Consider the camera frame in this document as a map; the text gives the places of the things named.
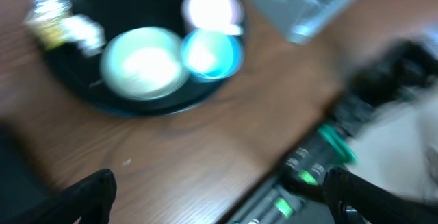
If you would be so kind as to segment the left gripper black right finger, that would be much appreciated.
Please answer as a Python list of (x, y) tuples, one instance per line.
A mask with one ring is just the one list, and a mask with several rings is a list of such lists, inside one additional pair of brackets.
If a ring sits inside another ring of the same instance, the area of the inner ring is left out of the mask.
[(437, 206), (401, 199), (342, 168), (328, 171), (322, 192), (336, 223), (350, 222), (350, 206), (371, 223), (437, 224)]

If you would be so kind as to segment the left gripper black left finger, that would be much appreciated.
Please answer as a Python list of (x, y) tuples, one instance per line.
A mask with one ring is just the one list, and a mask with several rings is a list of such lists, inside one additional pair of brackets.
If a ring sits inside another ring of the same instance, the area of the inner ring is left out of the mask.
[(116, 192), (114, 174), (101, 169), (6, 222), (108, 224)]

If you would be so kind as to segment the pale green bowl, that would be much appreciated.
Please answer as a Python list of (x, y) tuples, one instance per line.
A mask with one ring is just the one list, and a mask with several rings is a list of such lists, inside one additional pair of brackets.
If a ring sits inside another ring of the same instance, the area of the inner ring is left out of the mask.
[(106, 46), (100, 74), (117, 95), (148, 101), (170, 95), (187, 82), (180, 49), (182, 38), (162, 27), (141, 27), (124, 32)]

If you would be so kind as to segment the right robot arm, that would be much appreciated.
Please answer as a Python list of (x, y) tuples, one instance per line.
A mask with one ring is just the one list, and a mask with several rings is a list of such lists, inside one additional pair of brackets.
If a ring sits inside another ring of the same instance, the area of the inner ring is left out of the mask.
[(400, 197), (437, 202), (437, 27), (392, 45), (331, 108), (356, 155), (353, 174)]

